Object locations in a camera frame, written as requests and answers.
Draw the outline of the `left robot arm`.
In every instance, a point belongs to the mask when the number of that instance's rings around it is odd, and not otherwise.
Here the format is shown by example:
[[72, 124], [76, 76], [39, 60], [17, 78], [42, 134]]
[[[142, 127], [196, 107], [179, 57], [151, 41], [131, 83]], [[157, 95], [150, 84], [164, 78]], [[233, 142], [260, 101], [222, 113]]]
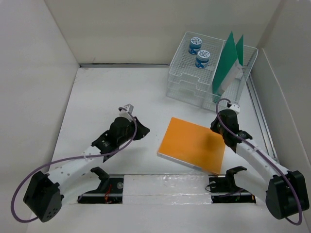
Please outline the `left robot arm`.
[[92, 172], [97, 176], [91, 182], [91, 194], [108, 192], [116, 187], [110, 176], [99, 165], [128, 146], [132, 141], [143, 139], [150, 129], [143, 126], [136, 117], [120, 116], [115, 118], [109, 130], [101, 134], [91, 143], [82, 156], [66, 158], [64, 165], [46, 174], [35, 172], [30, 180], [24, 196], [24, 203], [41, 222], [51, 220], [61, 209], [65, 192], [78, 178]]

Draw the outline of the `green notebook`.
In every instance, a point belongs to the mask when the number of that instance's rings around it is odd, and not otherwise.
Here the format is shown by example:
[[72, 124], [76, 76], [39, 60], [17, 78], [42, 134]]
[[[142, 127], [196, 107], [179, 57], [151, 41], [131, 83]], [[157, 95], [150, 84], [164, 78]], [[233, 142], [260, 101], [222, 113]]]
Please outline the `green notebook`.
[[212, 81], [212, 93], [221, 97], [234, 79], [242, 72], [243, 35], [235, 43], [233, 32], [229, 34]]

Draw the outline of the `orange notebook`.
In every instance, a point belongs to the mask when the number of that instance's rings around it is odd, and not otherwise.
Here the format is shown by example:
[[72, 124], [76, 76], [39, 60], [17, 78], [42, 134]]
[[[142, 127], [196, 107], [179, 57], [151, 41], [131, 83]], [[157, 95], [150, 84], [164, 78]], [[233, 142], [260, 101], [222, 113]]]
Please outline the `orange notebook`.
[[221, 174], [225, 143], [211, 129], [171, 118], [157, 155], [189, 168]]

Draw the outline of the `blue white jar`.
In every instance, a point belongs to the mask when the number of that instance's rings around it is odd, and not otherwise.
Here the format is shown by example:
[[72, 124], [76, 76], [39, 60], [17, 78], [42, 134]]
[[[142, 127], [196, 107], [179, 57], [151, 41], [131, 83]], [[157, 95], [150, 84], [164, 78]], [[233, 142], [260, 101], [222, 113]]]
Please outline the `blue white jar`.
[[196, 62], [195, 62], [195, 66], [197, 68], [201, 68], [204, 69], [206, 68], [208, 62], [210, 59], [210, 53], [207, 50], [200, 50], [197, 52], [196, 55]]
[[199, 37], [192, 37], [189, 43], [189, 53], [192, 55], [196, 55], [197, 52], [201, 49], [202, 39]]

